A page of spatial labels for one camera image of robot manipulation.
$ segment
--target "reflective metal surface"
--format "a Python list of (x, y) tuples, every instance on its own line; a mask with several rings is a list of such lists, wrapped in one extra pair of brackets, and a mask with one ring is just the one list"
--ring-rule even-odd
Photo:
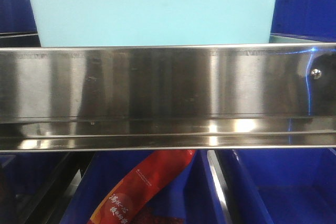
[(0, 124), (0, 151), (336, 146), (336, 118)]
[(1, 149), (336, 146), (335, 54), (336, 44), (2, 49)]

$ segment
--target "red snack bag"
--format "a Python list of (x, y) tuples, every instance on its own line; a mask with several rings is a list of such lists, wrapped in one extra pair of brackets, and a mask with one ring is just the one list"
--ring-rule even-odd
[(96, 208), (88, 224), (127, 224), (191, 162), (193, 150), (155, 151), (131, 170)]

